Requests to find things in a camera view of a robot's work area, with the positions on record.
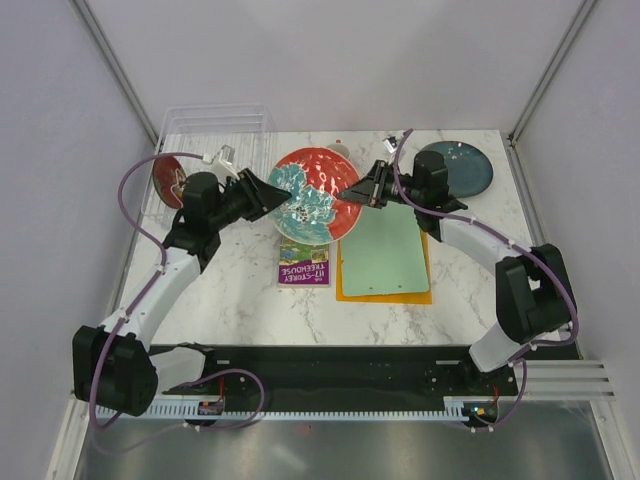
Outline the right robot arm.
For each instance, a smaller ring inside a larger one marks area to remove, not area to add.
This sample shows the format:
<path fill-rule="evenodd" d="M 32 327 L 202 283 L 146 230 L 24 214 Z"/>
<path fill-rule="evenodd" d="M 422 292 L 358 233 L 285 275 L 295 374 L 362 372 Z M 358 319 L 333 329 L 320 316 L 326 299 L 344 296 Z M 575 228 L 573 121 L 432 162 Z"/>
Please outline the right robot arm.
<path fill-rule="evenodd" d="M 412 208 L 423 232 L 466 254 L 493 275 L 496 323 L 471 345 L 471 360 L 458 368 L 458 381 L 465 391 L 483 392 L 493 383 L 495 370 L 537 346 L 550 345 L 545 337 L 548 333 L 569 327 L 565 341 L 575 341 L 577 307 L 559 249 L 551 244 L 521 246 L 482 221 L 463 215 L 466 206 L 450 192 L 441 154 L 419 152 L 409 174 L 400 173 L 397 161 L 378 160 L 338 197 L 377 209 L 390 202 Z"/>

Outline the small dark red plate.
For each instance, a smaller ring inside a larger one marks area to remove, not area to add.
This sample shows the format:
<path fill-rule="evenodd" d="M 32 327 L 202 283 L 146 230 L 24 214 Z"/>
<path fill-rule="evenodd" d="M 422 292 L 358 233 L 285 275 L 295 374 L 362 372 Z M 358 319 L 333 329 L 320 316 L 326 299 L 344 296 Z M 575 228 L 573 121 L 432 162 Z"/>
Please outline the small dark red plate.
<path fill-rule="evenodd" d="M 174 156 L 158 158 L 153 162 L 151 179 L 160 200 L 169 208 L 183 206 L 183 191 L 187 175 Z"/>

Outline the dark blue speckled plate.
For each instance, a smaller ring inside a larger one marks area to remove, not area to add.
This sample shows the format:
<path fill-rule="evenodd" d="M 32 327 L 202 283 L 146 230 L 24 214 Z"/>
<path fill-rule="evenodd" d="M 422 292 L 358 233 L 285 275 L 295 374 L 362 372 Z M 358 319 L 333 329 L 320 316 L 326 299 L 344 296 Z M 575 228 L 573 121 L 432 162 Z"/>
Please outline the dark blue speckled plate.
<path fill-rule="evenodd" d="M 469 198 L 483 193 L 494 178 L 493 166 L 479 148 L 462 141 L 438 141 L 422 148 L 441 154 L 452 195 Z"/>

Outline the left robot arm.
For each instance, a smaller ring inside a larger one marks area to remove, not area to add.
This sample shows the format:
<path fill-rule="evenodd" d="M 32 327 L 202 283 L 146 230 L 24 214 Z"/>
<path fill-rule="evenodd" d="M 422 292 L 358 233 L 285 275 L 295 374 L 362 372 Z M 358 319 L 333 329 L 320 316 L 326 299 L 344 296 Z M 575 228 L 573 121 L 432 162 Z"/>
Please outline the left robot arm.
<path fill-rule="evenodd" d="M 182 293 L 205 271 L 221 245 L 220 233 L 243 219 L 256 221 L 290 199 L 289 192 L 244 169 L 220 185 L 210 172 L 190 175 L 182 207 L 159 257 L 124 304 L 97 327 L 83 326 L 72 340 L 74 394 L 92 408 L 139 416 L 154 397 L 188 384 L 208 393 L 219 369 L 190 347 L 152 355 L 152 340 Z"/>

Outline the red and teal floral plate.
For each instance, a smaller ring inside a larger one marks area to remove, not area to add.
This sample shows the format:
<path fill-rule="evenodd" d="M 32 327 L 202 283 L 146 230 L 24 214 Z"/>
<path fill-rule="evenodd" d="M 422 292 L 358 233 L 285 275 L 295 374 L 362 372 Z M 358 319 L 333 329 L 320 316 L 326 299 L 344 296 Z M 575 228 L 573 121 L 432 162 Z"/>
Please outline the red and teal floral plate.
<path fill-rule="evenodd" d="M 304 147 L 285 155 L 268 183 L 291 194 L 269 214 L 288 239 L 316 246 L 345 237 L 359 220 L 362 206 L 338 198 L 359 180 L 350 161 L 327 147 Z"/>

